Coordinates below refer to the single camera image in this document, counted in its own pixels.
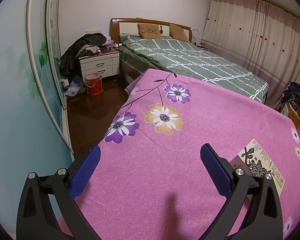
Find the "black floral paper card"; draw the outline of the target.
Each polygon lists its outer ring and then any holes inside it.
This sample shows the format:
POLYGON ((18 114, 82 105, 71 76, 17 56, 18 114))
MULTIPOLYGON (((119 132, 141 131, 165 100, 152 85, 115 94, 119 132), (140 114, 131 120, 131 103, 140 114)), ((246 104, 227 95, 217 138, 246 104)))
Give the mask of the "black floral paper card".
POLYGON ((274 180, 274 184, 280 196, 285 184, 285 179, 270 156, 255 139, 252 139, 243 150, 230 161, 230 164, 233 168, 241 168, 245 173, 254 177, 262 178, 266 173, 269 173, 274 180))

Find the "pink floral tablecloth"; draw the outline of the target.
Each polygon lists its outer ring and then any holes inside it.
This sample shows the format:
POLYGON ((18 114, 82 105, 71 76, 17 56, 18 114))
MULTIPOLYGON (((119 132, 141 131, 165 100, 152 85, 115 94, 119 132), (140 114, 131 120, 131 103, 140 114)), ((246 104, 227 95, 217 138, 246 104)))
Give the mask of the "pink floral tablecloth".
POLYGON ((200 159, 202 145, 232 160, 252 140, 284 178, 283 234, 292 232, 300 221, 300 141, 288 117, 222 87, 155 69, 130 89, 76 198, 102 239, 198 239, 225 202, 200 159))

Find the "dark clothes pile on desk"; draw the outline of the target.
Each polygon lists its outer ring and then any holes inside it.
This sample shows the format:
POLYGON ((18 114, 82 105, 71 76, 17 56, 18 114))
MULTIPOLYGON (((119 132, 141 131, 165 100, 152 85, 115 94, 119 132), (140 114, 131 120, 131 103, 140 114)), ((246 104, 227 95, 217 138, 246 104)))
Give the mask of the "dark clothes pile on desk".
POLYGON ((291 82, 287 88, 283 91, 281 100, 278 106, 275 108, 276 111, 281 112, 285 104, 290 104, 292 109, 297 111, 300 110, 300 84, 291 82))

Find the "red bucket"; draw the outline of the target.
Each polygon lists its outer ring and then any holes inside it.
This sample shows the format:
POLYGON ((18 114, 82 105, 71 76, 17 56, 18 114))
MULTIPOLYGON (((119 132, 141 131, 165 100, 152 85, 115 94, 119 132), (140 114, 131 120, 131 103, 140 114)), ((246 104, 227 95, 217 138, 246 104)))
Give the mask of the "red bucket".
POLYGON ((87 94, 97 96, 103 93, 102 75, 100 73, 91 73, 84 78, 87 87, 87 94))

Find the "white nightstand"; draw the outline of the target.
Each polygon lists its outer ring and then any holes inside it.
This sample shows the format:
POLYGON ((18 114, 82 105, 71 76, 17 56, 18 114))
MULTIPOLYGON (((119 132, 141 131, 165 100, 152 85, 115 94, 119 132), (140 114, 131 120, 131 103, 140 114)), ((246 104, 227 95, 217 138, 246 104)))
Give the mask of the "white nightstand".
POLYGON ((85 80, 87 75, 93 73, 99 73, 102 77, 115 76, 120 73, 120 57, 117 50, 81 57, 79 58, 79 62, 83 80, 85 80))

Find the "black clothes pile on nightstand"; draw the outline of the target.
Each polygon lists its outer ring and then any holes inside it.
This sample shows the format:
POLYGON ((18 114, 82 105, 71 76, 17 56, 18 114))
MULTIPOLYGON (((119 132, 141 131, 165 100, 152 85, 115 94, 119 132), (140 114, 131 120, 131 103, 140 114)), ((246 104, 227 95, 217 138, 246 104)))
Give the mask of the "black clothes pile on nightstand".
POLYGON ((107 38, 101 33, 85 34, 77 39, 61 56, 59 70, 62 77, 73 79, 81 72, 79 55, 89 46, 101 46, 107 38))

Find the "pink white curtain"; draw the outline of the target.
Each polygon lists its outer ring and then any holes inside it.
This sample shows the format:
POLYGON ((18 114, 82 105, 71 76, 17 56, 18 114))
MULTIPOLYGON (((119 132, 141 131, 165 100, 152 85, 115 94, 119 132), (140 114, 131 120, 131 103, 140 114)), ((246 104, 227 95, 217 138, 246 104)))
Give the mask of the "pink white curtain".
POLYGON ((300 19, 269 2, 211 0, 200 44, 266 81, 269 107, 300 84, 300 19))

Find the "bed with green quilt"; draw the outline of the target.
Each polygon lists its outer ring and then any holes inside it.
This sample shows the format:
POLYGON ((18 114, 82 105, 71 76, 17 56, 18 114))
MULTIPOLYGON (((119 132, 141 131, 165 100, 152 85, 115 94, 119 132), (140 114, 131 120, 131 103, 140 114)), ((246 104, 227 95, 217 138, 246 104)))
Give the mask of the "bed with green quilt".
POLYGON ((191 43, 190 27, 180 25, 189 42, 175 40, 170 23, 141 18, 111 19, 111 36, 119 44, 120 70, 128 82, 149 68, 173 72, 232 90, 265 103, 268 83, 251 71, 191 43), (138 23, 157 24, 162 39, 143 39, 138 23))

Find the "right brown pillow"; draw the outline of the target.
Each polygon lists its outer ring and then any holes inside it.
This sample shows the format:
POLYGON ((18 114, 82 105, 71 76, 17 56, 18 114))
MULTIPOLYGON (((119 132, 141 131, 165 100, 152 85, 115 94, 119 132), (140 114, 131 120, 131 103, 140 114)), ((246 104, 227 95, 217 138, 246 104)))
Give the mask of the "right brown pillow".
POLYGON ((170 34, 171 37, 175 40, 189 42, 189 38, 186 36, 183 28, 179 27, 176 24, 170 23, 170 34))

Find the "brown pillow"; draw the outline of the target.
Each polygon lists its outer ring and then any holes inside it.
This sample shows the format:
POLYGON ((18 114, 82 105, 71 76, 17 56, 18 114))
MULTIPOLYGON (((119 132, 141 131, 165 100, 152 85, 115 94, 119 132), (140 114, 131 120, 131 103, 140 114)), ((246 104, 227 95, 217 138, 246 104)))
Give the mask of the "brown pillow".
POLYGON ((138 31, 143 39, 162 39, 157 24, 138 23, 138 31))
POLYGON ((170 34, 171 37, 175 40, 189 42, 189 38, 186 36, 183 28, 179 27, 176 24, 170 23, 170 34))

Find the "left brown pillow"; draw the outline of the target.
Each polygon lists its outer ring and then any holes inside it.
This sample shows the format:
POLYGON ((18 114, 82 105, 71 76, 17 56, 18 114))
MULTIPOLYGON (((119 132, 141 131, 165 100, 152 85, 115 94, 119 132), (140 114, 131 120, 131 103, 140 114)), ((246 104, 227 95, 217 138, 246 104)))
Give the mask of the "left brown pillow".
POLYGON ((162 39, 157 24, 138 23, 138 31, 143 39, 162 39))

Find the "sliding wardrobe door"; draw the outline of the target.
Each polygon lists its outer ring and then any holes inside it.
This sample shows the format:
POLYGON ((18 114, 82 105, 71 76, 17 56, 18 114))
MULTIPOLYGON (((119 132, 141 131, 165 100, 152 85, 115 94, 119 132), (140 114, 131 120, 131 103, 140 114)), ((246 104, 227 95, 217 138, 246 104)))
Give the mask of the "sliding wardrobe door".
POLYGON ((71 147, 66 98, 62 93, 61 79, 55 65, 57 55, 53 52, 52 33, 49 27, 50 2, 52 0, 27 0, 26 42, 34 82, 44 108, 55 130, 74 157, 71 147))

